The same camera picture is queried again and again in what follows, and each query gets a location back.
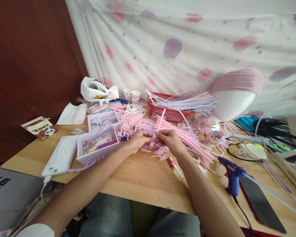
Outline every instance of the white power strip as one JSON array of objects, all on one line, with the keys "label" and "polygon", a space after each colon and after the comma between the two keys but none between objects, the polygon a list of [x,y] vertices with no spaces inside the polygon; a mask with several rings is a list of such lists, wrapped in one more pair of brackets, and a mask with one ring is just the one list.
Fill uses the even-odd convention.
[{"label": "white power strip", "polygon": [[77,136],[62,137],[45,166],[42,176],[54,176],[68,172],[77,149]]}]

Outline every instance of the hand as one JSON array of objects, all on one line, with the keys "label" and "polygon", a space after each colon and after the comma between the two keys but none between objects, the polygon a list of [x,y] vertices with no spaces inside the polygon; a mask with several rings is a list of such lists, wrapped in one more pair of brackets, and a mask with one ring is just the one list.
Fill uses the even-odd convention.
[{"label": "hand", "polygon": [[152,135],[153,134],[150,132],[137,130],[134,135],[132,135],[132,138],[128,140],[125,145],[129,147],[133,154],[135,154],[141,147],[152,149],[153,147],[149,146],[149,143],[155,140]]},{"label": "hand", "polygon": [[174,130],[160,130],[156,132],[156,142],[160,146],[166,145],[170,152],[178,159],[188,153],[186,147],[181,142],[181,139]]}]

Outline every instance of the red plastic basket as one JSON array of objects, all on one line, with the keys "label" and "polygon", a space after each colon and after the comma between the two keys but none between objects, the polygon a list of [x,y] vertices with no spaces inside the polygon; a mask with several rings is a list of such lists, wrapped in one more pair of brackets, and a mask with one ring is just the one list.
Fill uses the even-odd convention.
[{"label": "red plastic basket", "polygon": [[[173,95],[168,95],[168,94],[162,94],[162,93],[152,93],[156,96],[159,96],[163,99],[168,99],[170,97],[173,97]],[[157,107],[155,105],[153,105],[153,103],[151,102],[151,98],[148,96],[147,99],[147,104],[149,107],[149,116],[152,119],[155,119],[157,117],[157,115],[161,116],[164,108],[161,107]],[[183,113],[183,115],[185,117],[194,114],[194,111],[190,111],[190,110],[183,110],[181,111]],[[176,122],[179,123],[181,121],[184,120],[184,118],[182,117],[182,115],[177,111],[177,110],[172,110],[172,109],[166,109],[165,113],[164,113],[164,119],[166,121],[169,122]]]}]

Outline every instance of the white plastic bag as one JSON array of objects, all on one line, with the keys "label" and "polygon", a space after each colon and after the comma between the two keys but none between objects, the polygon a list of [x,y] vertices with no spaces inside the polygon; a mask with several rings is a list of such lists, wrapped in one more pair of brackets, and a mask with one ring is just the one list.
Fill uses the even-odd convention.
[{"label": "white plastic bag", "polygon": [[109,103],[110,100],[117,99],[119,97],[117,86],[111,88],[106,87],[98,80],[94,80],[90,77],[84,77],[81,82],[81,95],[89,102],[99,102],[103,105],[103,102]]}]

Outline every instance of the glue stick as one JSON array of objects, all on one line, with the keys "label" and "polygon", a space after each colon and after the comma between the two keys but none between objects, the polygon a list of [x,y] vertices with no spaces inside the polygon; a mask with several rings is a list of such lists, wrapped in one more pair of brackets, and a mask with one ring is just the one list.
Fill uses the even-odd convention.
[{"label": "glue stick", "polygon": [[175,176],[181,180],[183,179],[183,175],[181,174],[181,172],[179,171],[179,169],[177,168],[177,165],[175,164],[174,160],[169,157],[168,159],[169,165],[171,166],[173,173],[175,174]]}]

